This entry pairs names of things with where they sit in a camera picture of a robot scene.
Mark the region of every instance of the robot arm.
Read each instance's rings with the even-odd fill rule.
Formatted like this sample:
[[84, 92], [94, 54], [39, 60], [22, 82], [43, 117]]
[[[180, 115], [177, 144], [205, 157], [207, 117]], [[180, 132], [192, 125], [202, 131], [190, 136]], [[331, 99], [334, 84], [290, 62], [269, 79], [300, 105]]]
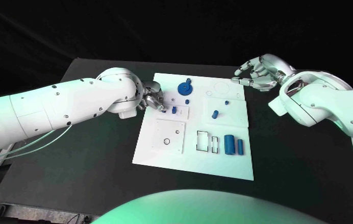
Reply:
[[157, 82], [147, 82], [125, 68], [111, 68], [96, 79], [73, 80], [0, 97], [0, 148], [42, 133], [75, 125], [105, 111], [135, 116], [135, 107], [164, 110]]
[[269, 91], [277, 84], [281, 85], [279, 95], [268, 104], [278, 116], [290, 113], [295, 121], [308, 127], [327, 118], [353, 137], [353, 90], [341, 79], [326, 72], [298, 72], [271, 54], [249, 60], [235, 75], [249, 68], [254, 68], [252, 79], [233, 77], [232, 82], [259, 91]]

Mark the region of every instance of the cable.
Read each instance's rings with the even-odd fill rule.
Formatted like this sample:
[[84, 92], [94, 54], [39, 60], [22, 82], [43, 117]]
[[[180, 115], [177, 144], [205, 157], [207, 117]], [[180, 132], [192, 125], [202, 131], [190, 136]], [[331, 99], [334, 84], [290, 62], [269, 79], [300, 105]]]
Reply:
[[69, 224], [69, 222], [72, 221], [72, 219], [73, 219], [76, 216], [78, 216], [78, 219], [76, 219], [76, 224], [78, 224], [78, 221], [79, 221], [79, 214], [76, 214], [76, 215], [69, 219], [69, 221], [68, 221], [66, 224]]
[[19, 155], [14, 155], [14, 156], [11, 156], [11, 157], [7, 157], [7, 158], [4, 158], [4, 159], [1, 159], [1, 160], [7, 160], [7, 159], [11, 159], [11, 158], [16, 158], [16, 157], [19, 157], [19, 156], [22, 156], [22, 155], [26, 155], [26, 154], [30, 154], [30, 153], [33, 153], [33, 152], [36, 152], [37, 150], [40, 150], [40, 149], [43, 149], [46, 146], [49, 146], [62, 136], [63, 136], [63, 134], [66, 133], [66, 131], [69, 130], [69, 128], [72, 127], [72, 125], [68, 127], [68, 129], [62, 132], [62, 134], [46, 144], [46, 145], [43, 145], [42, 147], [39, 147], [36, 150], [32, 150], [32, 151], [29, 151], [27, 153], [24, 153], [24, 154], [19, 154]]
[[23, 147], [20, 147], [19, 149], [16, 149], [16, 150], [7, 152], [6, 154], [1, 154], [0, 157], [4, 156], [4, 155], [13, 154], [14, 152], [23, 150], [26, 147], [29, 147], [30, 145], [33, 145], [35, 143], [37, 143], [45, 137], [47, 137], [53, 132], [55, 132], [55, 130], [50, 131], [49, 133], [46, 133], [46, 134], [45, 134], [36, 141], [33, 141], [29, 145], [26, 145], [26, 146], [23, 146]]

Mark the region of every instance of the black table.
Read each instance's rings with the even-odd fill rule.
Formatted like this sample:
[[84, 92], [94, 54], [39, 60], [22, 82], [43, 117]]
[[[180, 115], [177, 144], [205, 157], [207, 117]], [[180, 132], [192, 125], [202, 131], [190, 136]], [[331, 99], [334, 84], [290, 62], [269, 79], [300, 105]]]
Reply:
[[[141, 80], [151, 80], [156, 72], [230, 78], [236, 70], [76, 59], [62, 81], [95, 78], [111, 67], [128, 68]], [[327, 120], [307, 128], [290, 115], [278, 117], [268, 107], [277, 95], [278, 88], [261, 93], [245, 87], [254, 182], [133, 164], [144, 113], [120, 119], [107, 112], [76, 124], [39, 152], [17, 158], [0, 184], [0, 202], [102, 215], [147, 194], [209, 189], [262, 198], [331, 223], [352, 221], [350, 138]]]

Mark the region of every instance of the robotic hand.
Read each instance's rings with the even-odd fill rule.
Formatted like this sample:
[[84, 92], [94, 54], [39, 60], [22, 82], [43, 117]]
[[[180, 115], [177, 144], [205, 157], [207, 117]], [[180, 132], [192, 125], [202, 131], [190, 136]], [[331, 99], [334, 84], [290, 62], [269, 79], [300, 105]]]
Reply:
[[249, 68], [252, 78], [233, 77], [232, 82], [262, 92], [281, 85], [279, 95], [268, 104], [278, 116], [290, 113], [295, 121], [308, 127], [327, 118], [353, 137], [353, 90], [340, 78], [326, 72], [298, 72], [271, 54], [242, 64], [235, 75]]
[[42, 133], [102, 115], [137, 115], [135, 107], [158, 111], [163, 91], [154, 81], [141, 82], [125, 68], [109, 68], [96, 79], [85, 78], [0, 97], [0, 148]]

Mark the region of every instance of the white board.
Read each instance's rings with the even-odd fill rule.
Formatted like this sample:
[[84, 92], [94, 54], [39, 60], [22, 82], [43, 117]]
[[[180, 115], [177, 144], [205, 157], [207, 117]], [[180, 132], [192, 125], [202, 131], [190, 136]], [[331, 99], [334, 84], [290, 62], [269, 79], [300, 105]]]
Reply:
[[[177, 87], [186, 78], [192, 79], [193, 92], [183, 96], [179, 94]], [[169, 110], [166, 113], [151, 108], [145, 110], [133, 163], [254, 180], [243, 86], [228, 79], [164, 73], [154, 74], [154, 81], [161, 85]], [[216, 119], [212, 119], [213, 110], [219, 111]], [[176, 136], [173, 133], [181, 125], [170, 125], [167, 132], [166, 125], [160, 128], [158, 120], [173, 121], [171, 124], [177, 121], [184, 122], [181, 153], [169, 148], [171, 144], [163, 143], [164, 137]], [[164, 131], [163, 135], [156, 135], [158, 129]], [[207, 132], [207, 152], [196, 150], [197, 131]], [[243, 156], [238, 155], [238, 147], [235, 155], [225, 154], [225, 135], [233, 135], [235, 141], [242, 139]], [[216, 141], [213, 138], [212, 143], [212, 137], [218, 137], [218, 153], [212, 153], [212, 145]], [[177, 140], [176, 148], [181, 144], [180, 134]]]

